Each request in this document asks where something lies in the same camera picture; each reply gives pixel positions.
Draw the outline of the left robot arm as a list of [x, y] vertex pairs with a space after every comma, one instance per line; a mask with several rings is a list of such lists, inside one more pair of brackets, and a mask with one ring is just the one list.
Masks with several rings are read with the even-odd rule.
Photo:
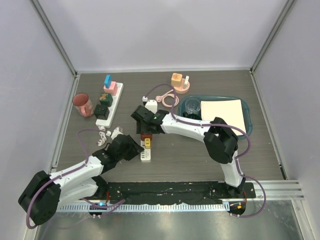
[[34, 229], [46, 223], [59, 208], [74, 201], [102, 199], [108, 185], [101, 175], [119, 161], [130, 161], [143, 151], [130, 135], [119, 134], [106, 147], [76, 165], [51, 174], [37, 172], [18, 199], [26, 212], [27, 227]]

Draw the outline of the blue plug adapter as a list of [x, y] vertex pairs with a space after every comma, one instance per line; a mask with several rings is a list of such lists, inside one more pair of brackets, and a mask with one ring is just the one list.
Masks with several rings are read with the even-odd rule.
[[104, 80], [104, 87], [109, 89], [112, 84], [112, 76], [107, 74]]

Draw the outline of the red carp cube adapter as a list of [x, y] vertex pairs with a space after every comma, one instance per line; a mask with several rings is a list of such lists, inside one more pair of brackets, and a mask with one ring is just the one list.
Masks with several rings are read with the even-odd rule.
[[153, 135], [152, 134], [147, 134], [147, 133], [141, 133], [140, 134], [140, 139], [142, 141], [145, 141], [145, 139], [149, 139], [149, 140], [152, 140], [153, 138]]

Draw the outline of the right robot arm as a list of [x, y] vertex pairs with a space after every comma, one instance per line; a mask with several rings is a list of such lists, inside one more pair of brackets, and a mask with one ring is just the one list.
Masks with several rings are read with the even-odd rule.
[[204, 143], [208, 155], [222, 168], [226, 193], [233, 198], [243, 193], [246, 178], [238, 162], [238, 136], [222, 118], [190, 119], [161, 109], [153, 113], [142, 105], [131, 117], [139, 134], [176, 134]]

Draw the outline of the long white power strip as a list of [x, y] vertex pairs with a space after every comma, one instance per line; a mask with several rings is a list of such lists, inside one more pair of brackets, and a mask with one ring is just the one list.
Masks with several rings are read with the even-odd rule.
[[97, 119], [95, 122], [95, 125], [97, 127], [105, 127], [105, 128], [110, 128], [114, 119], [114, 116], [116, 114], [116, 110], [120, 101], [120, 97], [122, 95], [123, 89], [124, 89], [124, 84], [121, 82], [117, 82], [117, 92], [116, 95], [112, 97], [113, 102], [111, 104], [110, 107], [108, 107], [109, 109], [109, 115], [107, 117], [106, 120], [104, 119]]

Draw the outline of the yellow usb plug adapter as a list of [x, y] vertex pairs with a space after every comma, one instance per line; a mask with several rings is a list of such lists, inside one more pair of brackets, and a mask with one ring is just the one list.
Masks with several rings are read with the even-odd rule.
[[151, 141], [152, 141], [152, 139], [150, 138], [150, 137], [147, 137], [147, 138], [145, 138], [144, 139], [144, 147], [146, 148], [146, 149], [150, 149], [151, 148]]

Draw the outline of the small white usb power strip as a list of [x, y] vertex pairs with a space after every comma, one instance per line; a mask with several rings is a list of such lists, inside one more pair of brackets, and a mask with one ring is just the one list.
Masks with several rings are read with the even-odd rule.
[[145, 147], [145, 142], [140, 141], [140, 146], [144, 148], [144, 150], [140, 153], [140, 161], [142, 163], [149, 163], [151, 161], [151, 149]]

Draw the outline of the green dragon cube adapter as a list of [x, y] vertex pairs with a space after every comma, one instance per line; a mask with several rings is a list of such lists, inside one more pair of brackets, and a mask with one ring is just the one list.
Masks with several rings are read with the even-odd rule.
[[113, 103], [113, 96], [109, 93], [102, 93], [99, 97], [99, 102], [101, 105], [110, 107]]

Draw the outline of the black cube adapter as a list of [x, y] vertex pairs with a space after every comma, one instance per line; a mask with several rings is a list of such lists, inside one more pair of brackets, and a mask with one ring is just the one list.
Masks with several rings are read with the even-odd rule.
[[104, 104], [97, 104], [94, 109], [94, 115], [98, 120], [107, 120], [109, 113], [108, 106]]

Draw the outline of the pink cube adapter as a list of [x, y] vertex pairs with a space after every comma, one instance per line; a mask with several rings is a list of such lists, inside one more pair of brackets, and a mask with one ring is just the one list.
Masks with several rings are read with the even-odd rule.
[[112, 96], [116, 96], [117, 92], [118, 92], [118, 85], [115, 81], [111, 81], [109, 87], [106, 87], [106, 85], [103, 86], [103, 90], [107, 94], [110, 94]]

